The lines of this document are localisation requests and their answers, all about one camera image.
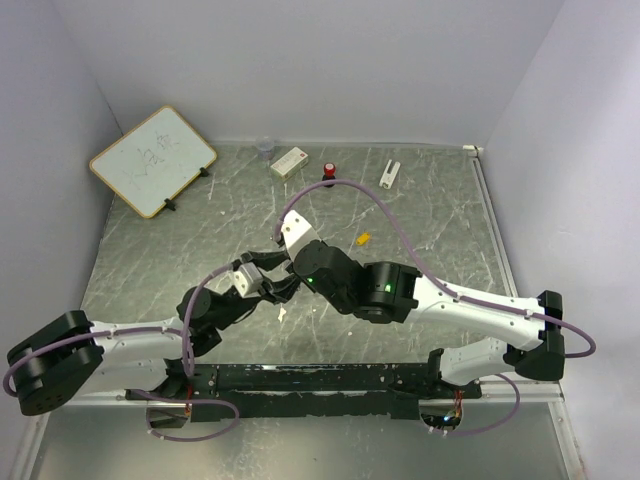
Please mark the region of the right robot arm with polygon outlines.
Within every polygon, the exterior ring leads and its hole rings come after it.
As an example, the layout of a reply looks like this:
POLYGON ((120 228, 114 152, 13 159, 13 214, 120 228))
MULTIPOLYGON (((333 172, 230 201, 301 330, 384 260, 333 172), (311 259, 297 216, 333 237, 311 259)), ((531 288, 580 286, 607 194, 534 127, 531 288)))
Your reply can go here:
POLYGON ((424 374, 426 390, 448 396, 458 385, 513 371, 536 381, 564 375, 560 328, 542 320, 538 298, 513 298, 464 289, 449 296, 416 268, 393 262, 360 264, 322 240, 288 242, 292 272, 337 312, 372 324, 438 321, 483 335, 464 347, 436 349, 424 374))

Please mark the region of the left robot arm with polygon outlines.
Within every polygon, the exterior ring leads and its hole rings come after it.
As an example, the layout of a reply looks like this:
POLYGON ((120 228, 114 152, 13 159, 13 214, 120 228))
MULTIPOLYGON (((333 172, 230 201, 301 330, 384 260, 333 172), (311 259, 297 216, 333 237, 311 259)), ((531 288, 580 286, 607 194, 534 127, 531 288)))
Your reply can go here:
POLYGON ((64 313, 7 354, 5 392, 25 416, 51 412, 91 393, 140 389, 165 399, 181 395, 195 360, 221 341, 221 331, 250 315, 262 301, 286 303, 299 286, 293 274, 272 281, 267 272, 287 262, 283 251, 246 252, 213 277, 230 273, 224 293, 188 290, 177 314, 139 324, 90 320, 82 310, 64 313))

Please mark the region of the yellow key tag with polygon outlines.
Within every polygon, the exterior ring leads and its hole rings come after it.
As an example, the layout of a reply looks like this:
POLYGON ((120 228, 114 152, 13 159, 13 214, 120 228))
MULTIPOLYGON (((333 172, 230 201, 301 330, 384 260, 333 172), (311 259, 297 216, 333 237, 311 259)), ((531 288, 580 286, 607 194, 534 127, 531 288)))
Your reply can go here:
POLYGON ((355 244, 357 246, 364 246, 371 240, 371 234, 364 232, 356 238, 355 244))

